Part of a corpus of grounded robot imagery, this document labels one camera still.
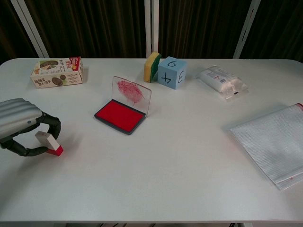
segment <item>red ink pad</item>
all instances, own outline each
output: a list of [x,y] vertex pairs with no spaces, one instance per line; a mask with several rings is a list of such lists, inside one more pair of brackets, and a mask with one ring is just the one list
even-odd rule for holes
[[111,100],[95,114],[95,117],[121,132],[131,134],[144,120],[145,114]]
[[112,98],[95,117],[127,135],[141,124],[148,113],[152,91],[121,77],[113,77]]

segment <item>sponge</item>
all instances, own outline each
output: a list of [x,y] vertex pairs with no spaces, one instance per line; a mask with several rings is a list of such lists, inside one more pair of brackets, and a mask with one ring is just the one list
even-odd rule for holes
[[158,71],[158,65],[161,58],[161,54],[157,52],[151,53],[144,64],[144,81],[151,83],[155,78],[155,74]]

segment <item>dark curtain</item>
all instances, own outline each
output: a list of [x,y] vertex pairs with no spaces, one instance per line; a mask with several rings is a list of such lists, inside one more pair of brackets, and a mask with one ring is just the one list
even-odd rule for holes
[[303,0],[262,0],[241,58],[303,62]]
[[10,0],[1,0],[0,9],[0,64],[13,58],[38,57]]
[[25,2],[50,57],[146,57],[143,0]]
[[250,0],[160,0],[163,57],[232,58]]

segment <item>white package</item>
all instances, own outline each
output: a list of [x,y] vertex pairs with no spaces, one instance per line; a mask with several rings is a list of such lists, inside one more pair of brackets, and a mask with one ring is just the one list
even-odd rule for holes
[[303,180],[303,105],[267,114],[231,132],[280,190]]
[[229,99],[247,89],[240,78],[216,65],[198,73],[196,78],[218,91],[225,99]]

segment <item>snack box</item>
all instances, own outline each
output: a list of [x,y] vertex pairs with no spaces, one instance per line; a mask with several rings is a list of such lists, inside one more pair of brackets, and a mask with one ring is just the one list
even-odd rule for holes
[[30,77],[36,88],[82,84],[81,57],[38,61]]

